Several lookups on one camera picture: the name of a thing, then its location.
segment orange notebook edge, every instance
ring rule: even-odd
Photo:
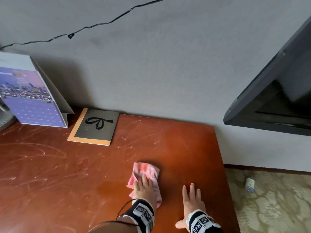
[[[96,140],[96,139],[87,139],[87,138],[81,138],[81,137],[75,137],[76,132],[78,128],[80,127],[85,114],[87,113],[86,108],[82,110],[82,113],[80,114],[80,117],[78,118],[76,124],[74,125],[67,141],[74,141],[74,142],[80,142],[80,143],[88,143],[88,144],[95,144],[95,145],[110,145],[111,141],[106,140]]]

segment hand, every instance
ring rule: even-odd
[[[154,213],[156,212],[156,193],[152,187],[152,180],[147,180],[145,174],[142,175],[142,180],[134,182],[134,199],[144,199],[147,200],[152,208]]]
[[[200,209],[201,211],[206,213],[205,204],[201,200],[201,191],[200,189],[197,189],[195,195],[194,183],[191,183],[190,185],[189,197],[186,186],[185,185],[183,186],[183,202],[184,202],[184,219],[178,221],[175,226],[178,229],[186,228],[189,231],[189,227],[186,224],[188,215],[197,209]]]

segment tv screen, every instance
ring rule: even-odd
[[[311,17],[234,100],[223,121],[311,136]]]

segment black cable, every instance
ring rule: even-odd
[[[50,39],[50,40],[46,40],[46,41],[41,40],[41,41],[31,41],[31,42],[27,42],[27,43],[12,43],[12,44],[9,44],[9,45],[0,47],[0,50],[3,50],[4,48],[9,47],[9,46],[13,46],[13,45],[27,45],[27,44],[31,44],[31,43],[51,42],[51,41],[53,41],[53,40],[55,40],[55,39],[57,39],[57,38],[63,37],[63,36],[67,36],[69,39],[72,39],[72,38],[75,36],[76,33],[80,32],[80,31],[82,31],[82,30],[84,30],[84,29],[86,29],[86,28],[93,28],[93,27],[96,27],[96,26],[99,26],[99,25],[110,24],[110,23],[116,21],[117,19],[120,19],[122,16],[124,16],[124,15],[130,13],[132,10],[134,10],[134,9],[137,8],[137,7],[147,6],[147,5],[151,5],[151,4],[154,4],[154,3],[157,3],[157,2],[161,2],[161,1],[164,1],[164,0],[154,0],[154,1],[151,1],[151,2],[148,2],[148,3],[145,3],[145,4],[140,4],[140,5],[134,6],[134,7],[130,8],[128,11],[126,11],[126,12],[124,12],[123,14],[119,15],[117,18],[115,18],[115,19],[113,19],[112,21],[107,22],[107,23],[98,23],[98,24],[95,24],[95,25],[92,25],[92,26],[83,27],[83,28],[81,28],[80,30],[75,31],[75,32],[73,32],[73,33],[70,33],[70,34],[62,34],[62,35],[59,35],[59,36],[57,36],[57,37],[54,37],[54,38],[52,38],[52,39]]]
[[[120,212],[122,211],[122,209],[130,202],[132,202],[133,200],[141,200],[141,199],[132,199],[130,201],[127,201],[125,205],[123,205],[123,207],[121,208],[121,210],[119,211],[118,215],[117,215],[117,218],[115,221],[105,221],[105,222],[101,222],[99,224],[97,224],[95,227],[93,227],[92,229],[90,229],[87,233],[91,232],[92,230],[94,230],[95,228],[103,225],[103,224],[106,224],[106,223],[110,223],[110,222],[118,222],[118,223],[122,223],[122,224],[125,224],[125,225],[129,225],[129,226],[136,226],[136,227],[139,227],[139,225],[137,224],[134,224],[134,223],[129,223],[129,222],[122,222],[122,221],[118,221],[118,218],[119,218],[119,215],[120,215]]]

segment cleaning rag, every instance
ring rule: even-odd
[[[142,178],[143,174],[146,174],[147,179],[150,179],[152,181],[153,190],[156,194],[156,203],[158,208],[162,203],[162,197],[160,194],[160,189],[158,185],[158,177],[159,177],[160,169],[157,167],[148,164],[148,163],[134,163],[134,168],[132,172],[132,176],[130,180],[128,181],[127,187],[134,189],[134,182],[138,180],[138,178]],[[130,193],[130,197],[133,198],[134,191]]]

